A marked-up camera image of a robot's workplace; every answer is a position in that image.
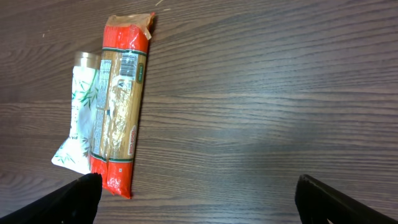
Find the wood grain surface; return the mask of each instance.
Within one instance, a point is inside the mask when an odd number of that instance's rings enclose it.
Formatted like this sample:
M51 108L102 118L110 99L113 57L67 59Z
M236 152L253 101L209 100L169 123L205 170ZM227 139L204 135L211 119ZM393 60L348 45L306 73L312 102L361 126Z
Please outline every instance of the wood grain surface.
M51 158L73 56L156 12L134 198L95 223L300 223L300 174L398 219L398 1L3 0L0 216L80 175Z

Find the black object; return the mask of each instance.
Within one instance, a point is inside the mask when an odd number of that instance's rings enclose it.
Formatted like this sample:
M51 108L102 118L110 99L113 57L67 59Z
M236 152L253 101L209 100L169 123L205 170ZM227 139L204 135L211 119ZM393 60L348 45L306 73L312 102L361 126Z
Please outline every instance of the black object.
M4 223L93 223L101 199L102 178L86 174L0 219Z
M398 223L309 175L298 179L295 202L303 224Z

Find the green label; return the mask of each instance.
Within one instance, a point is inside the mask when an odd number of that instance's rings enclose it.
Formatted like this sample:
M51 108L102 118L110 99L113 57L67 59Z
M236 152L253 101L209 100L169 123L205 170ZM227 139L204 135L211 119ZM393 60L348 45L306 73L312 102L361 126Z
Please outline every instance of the green label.
M138 64L138 79L137 79L137 82L138 83L142 83L143 79L144 79L144 64L143 63L139 63Z

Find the pasta package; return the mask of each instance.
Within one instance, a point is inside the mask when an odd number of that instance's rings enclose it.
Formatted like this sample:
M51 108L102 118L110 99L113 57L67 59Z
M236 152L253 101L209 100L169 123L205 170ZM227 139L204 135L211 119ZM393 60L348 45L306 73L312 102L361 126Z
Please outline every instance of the pasta package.
M109 17L103 40L97 112L90 154L103 188L131 198L133 158L154 14Z

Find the gold cap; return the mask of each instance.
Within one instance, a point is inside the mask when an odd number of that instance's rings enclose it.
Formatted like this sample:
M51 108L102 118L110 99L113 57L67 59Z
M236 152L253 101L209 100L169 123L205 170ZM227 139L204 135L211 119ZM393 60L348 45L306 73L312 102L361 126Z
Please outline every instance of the gold cap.
M99 55L87 52L75 53L75 66L100 69L100 65L101 65L101 56Z

